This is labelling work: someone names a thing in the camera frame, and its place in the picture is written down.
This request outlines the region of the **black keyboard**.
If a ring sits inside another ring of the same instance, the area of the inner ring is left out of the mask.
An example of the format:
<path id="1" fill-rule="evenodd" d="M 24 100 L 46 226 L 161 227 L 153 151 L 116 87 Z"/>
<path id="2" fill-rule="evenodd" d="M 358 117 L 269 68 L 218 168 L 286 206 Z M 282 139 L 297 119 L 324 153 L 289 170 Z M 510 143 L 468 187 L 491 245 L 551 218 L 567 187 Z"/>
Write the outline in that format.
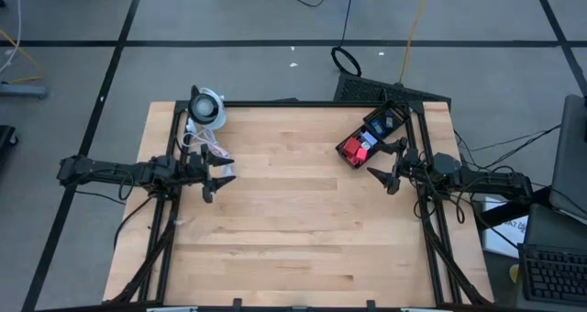
<path id="1" fill-rule="evenodd" d="M 527 300 L 587 307 L 587 250 L 523 243 L 518 254 Z"/>

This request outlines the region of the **white cylindrical holder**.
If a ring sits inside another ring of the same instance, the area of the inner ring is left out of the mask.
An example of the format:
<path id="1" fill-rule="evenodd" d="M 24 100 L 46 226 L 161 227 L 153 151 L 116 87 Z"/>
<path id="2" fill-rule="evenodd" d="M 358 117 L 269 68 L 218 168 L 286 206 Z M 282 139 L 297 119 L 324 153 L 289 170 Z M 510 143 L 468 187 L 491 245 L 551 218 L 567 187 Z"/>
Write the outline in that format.
<path id="1" fill-rule="evenodd" d="M 195 111 L 195 104 L 199 99 L 207 98 L 214 100 L 216 108 L 210 117 L 203 117 Z M 224 105 L 224 96 L 218 95 L 216 92 L 208 88 L 198 88 L 196 85 L 191 87 L 191 97 L 188 102 L 187 111 L 190 119 L 203 128 L 216 130 L 222 128 L 227 121 L 227 112 Z"/>

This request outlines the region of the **grey floor base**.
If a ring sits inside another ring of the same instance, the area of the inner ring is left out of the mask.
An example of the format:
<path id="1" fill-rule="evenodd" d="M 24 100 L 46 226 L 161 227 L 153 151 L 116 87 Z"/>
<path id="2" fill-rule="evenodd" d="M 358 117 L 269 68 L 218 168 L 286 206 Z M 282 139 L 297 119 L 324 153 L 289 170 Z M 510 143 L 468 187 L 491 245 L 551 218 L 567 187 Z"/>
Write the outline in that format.
<path id="1" fill-rule="evenodd" d="M 41 85 L 0 84 L 0 96 L 47 97 L 49 90 Z"/>

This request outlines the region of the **dark grey desk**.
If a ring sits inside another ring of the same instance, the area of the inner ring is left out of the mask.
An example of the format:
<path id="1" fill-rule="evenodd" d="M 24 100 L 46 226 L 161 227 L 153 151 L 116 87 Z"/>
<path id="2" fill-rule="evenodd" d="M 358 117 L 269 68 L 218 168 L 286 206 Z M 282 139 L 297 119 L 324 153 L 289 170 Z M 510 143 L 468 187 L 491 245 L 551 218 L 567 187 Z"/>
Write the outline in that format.
<path id="1" fill-rule="evenodd" d="M 524 243 L 587 250 L 587 225 L 540 205 L 530 208 Z M 514 306 L 518 309 L 549 312 L 587 312 L 585 306 L 569 306 L 526 300 L 523 277 L 515 285 Z"/>

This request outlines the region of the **grey laptop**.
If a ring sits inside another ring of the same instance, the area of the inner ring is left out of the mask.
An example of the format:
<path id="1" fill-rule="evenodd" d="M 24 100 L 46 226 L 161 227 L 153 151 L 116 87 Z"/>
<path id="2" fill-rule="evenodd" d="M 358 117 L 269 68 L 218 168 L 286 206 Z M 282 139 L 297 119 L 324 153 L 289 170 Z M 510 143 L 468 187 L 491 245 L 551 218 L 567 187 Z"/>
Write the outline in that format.
<path id="1" fill-rule="evenodd" d="M 587 222 L 587 99 L 565 97 L 549 202 Z"/>

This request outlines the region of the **black perforated panel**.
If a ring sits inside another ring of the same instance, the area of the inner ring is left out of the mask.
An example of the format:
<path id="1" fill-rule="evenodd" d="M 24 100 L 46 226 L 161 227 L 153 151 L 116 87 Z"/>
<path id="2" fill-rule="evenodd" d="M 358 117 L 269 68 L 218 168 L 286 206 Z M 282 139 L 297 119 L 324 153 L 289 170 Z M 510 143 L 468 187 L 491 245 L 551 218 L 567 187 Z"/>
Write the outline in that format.
<path id="1" fill-rule="evenodd" d="M 383 102 L 387 100 L 393 100 L 395 103 L 407 103 L 408 101 L 445 102 L 451 106 L 449 97 L 421 92 L 403 87 L 400 84 L 386 84 L 345 73 L 338 77 L 334 101 Z"/>

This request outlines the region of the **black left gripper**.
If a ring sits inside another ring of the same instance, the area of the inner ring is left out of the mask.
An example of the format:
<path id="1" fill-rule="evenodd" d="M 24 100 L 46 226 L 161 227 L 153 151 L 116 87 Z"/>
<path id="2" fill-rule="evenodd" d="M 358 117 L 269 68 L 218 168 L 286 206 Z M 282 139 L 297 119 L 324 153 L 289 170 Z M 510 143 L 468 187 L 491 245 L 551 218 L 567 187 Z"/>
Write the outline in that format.
<path id="1" fill-rule="evenodd" d="M 201 145 L 201 152 L 192 152 L 185 157 L 185 163 L 178 167 L 177 185 L 203 185 L 203 199 L 205 202 L 213 201 L 213 194 L 221 187 L 232 182 L 236 176 L 230 175 L 221 178 L 209 178 L 210 166 L 229 165 L 233 161 L 229 158 L 216 156 L 209 150 L 207 144 Z"/>

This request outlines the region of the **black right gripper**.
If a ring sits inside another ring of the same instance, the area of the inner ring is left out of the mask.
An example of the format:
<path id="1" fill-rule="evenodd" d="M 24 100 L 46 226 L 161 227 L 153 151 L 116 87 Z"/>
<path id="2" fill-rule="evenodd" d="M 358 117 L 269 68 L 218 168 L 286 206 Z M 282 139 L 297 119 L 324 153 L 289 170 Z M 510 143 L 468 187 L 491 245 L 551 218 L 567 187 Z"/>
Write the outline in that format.
<path id="1" fill-rule="evenodd" d="M 432 172 L 434 161 L 420 155 L 418 149 L 406 149 L 408 140 L 402 137 L 391 143 L 382 143 L 380 151 L 387 154 L 398 154 L 398 176 L 409 179 L 426 179 Z M 399 191 L 400 179 L 393 173 L 386 173 L 368 167 L 367 171 L 373 175 L 386 189 L 388 195 Z"/>

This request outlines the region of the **white paper sheet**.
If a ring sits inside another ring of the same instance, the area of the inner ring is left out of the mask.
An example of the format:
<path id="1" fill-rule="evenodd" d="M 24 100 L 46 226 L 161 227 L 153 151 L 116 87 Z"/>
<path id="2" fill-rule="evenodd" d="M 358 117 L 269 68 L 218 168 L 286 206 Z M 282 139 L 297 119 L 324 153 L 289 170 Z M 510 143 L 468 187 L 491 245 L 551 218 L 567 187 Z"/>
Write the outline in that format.
<path id="1" fill-rule="evenodd" d="M 518 258 L 517 245 L 524 242 L 528 216 L 507 220 L 482 233 L 482 248 L 485 251 Z"/>

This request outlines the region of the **black mesh tray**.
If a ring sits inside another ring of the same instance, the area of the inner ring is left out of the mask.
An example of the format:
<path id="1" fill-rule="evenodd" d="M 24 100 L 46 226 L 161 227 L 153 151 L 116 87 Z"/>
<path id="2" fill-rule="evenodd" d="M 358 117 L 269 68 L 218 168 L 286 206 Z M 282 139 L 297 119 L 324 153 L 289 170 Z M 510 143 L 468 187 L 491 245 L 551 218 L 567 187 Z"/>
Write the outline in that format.
<path id="1" fill-rule="evenodd" d="M 393 128 L 387 128 L 385 126 L 385 116 L 386 115 L 393 116 L 393 118 L 394 118 L 394 127 Z M 372 136 L 377 139 L 377 143 L 374 146 L 371 146 L 371 149 L 368 150 L 368 157 L 366 160 L 366 161 L 368 161 L 377 151 L 380 150 L 380 145 L 382 143 L 385 143 L 384 140 L 387 137 L 389 137 L 392 133 L 394 133 L 399 127 L 401 127 L 403 125 L 403 123 L 408 118 L 409 118 L 408 113 L 405 111 L 405 109 L 402 106 L 399 106 L 398 104 L 396 104 L 392 100 L 386 101 L 383 105 L 381 105 L 381 106 L 377 107 L 375 110 L 371 111 L 363 119 L 363 124 L 358 129 L 356 129 L 354 132 L 352 132 L 346 139 L 344 139 L 343 141 L 341 141 L 337 145 L 336 152 L 351 168 L 359 169 L 365 162 L 363 164 L 356 165 L 354 163 L 354 158 L 348 158 L 345 155 L 345 153 L 343 152 L 343 146 L 344 146 L 346 140 L 349 138 L 355 138 L 355 139 L 359 140 L 360 143 L 362 143 L 363 140 L 361 138 L 361 133 L 365 132 L 365 131 L 368 131 L 369 133 L 371 133 Z M 371 128 L 370 122 L 374 119 L 380 120 L 382 125 L 384 126 L 386 133 L 383 137 L 378 136 L 377 133 Z"/>

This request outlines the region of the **black desk bar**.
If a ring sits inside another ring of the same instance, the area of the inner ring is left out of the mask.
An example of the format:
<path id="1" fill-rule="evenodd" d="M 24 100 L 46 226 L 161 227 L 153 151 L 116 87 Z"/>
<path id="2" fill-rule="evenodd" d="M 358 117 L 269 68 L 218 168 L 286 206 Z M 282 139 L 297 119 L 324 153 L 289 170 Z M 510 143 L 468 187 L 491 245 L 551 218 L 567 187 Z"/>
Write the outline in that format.
<path id="1" fill-rule="evenodd" d="M 546 186 L 534 192 L 527 202 L 507 202 L 504 205 L 482 211 L 480 215 L 475 217 L 477 229 L 483 231 L 499 226 L 506 221 L 527 216 L 532 205 L 551 207 L 549 202 L 550 193 L 551 187 Z"/>

